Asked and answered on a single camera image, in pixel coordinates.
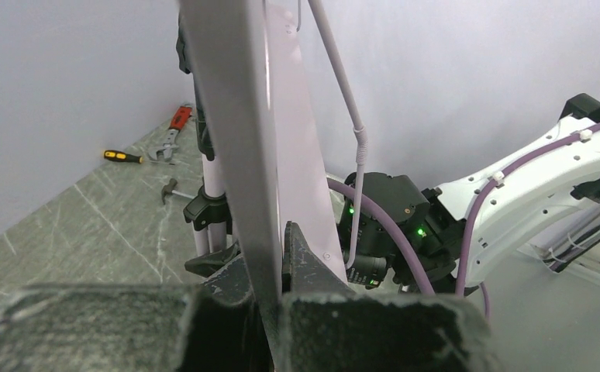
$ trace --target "hammer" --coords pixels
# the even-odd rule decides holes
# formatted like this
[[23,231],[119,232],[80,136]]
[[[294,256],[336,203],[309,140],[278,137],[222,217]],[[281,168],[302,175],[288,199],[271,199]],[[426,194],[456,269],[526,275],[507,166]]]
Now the hammer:
[[183,196],[184,198],[189,198],[191,200],[193,200],[195,198],[195,196],[191,196],[188,194],[184,194],[183,192],[179,192],[177,190],[174,190],[174,188],[177,187],[177,180],[175,180],[174,178],[170,179],[170,182],[168,182],[165,186],[163,186],[163,189],[160,191],[160,200],[163,202],[163,204],[165,204],[165,197],[168,195],[179,195],[179,196]]

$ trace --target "yellow screwdriver handle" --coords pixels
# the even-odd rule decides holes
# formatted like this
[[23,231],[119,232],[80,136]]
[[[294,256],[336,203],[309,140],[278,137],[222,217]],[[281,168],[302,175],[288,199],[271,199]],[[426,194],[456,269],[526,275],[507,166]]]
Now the yellow screwdriver handle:
[[116,163],[138,163],[143,162],[143,157],[137,157],[130,153],[124,153],[118,150],[106,150],[104,151],[104,159],[108,161],[115,161]]

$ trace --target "hand tool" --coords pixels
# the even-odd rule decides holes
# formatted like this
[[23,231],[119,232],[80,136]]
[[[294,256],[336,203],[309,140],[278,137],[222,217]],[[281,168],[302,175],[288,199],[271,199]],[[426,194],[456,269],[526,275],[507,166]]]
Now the hand tool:
[[159,146],[150,148],[147,152],[147,155],[149,155],[151,160],[158,160],[159,153],[163,155],[164,161],[170,161],[172,159],[172,152],[179,147],[174,140],[177,138],[177,134],[179,134],[179,131],[184,127],[184,124],[186,124],[190,116],[191,108],[187,105],[181,106],[177,110],[177,113],[174,114],[174,117],[170,121],[170,127],[167,129],[167,134],[165,135],[163,143]]
[[[118,151],[118,150],[105,150],[104,151],[104,159],[106,159],[108,161],[114,161],[116,163],[142,164],[144,162],[143,157],[139,157],[137,155],[133,155],[131,153],[125,153],[123,151]],[[173,163],[166,163],[163,161],[148,160],[148,162],[149,163],[157,163],[157,164],[174,165]]]
[[168,195],[172,195],[172,194],[179,195],[184,198],[189,198],[191,200],[193,200],[195,198],[195,196],[184,194],[183,192],[174,190],[174,188],[176,188],[176,187],[177,187],[177,180],[175,180],[174,178],[171,178],[170,181],[165,186],[163,186],[163,189],[160,191],[160,200],[163,202],[163,204],[165,204],[165,197]]

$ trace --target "gray marble surface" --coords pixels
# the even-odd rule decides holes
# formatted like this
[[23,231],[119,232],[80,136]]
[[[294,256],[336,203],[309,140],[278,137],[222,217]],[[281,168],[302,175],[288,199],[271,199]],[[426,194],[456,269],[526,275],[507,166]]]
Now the gray marble surface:
[[[145,153],[169,122],[126,149]],[[182,211],[188,200],[160,190],[170,177],[194,195],[202,185],[195,126],[178,136],[175,166],[106,162],[0,236],[0,303],[27,284],[195,283],[184,270],[196,256]]]

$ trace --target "red wrench handle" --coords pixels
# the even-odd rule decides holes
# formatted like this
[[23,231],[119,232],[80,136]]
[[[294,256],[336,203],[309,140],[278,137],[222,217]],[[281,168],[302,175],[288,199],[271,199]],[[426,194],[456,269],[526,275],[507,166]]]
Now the red wrench handle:
[[174,114],[172,121],[170,121],[170,129],[181,130],[188,121],[188,118],[191,117],[191,111],[190,107],[181,106],[177,110],[177,113]]

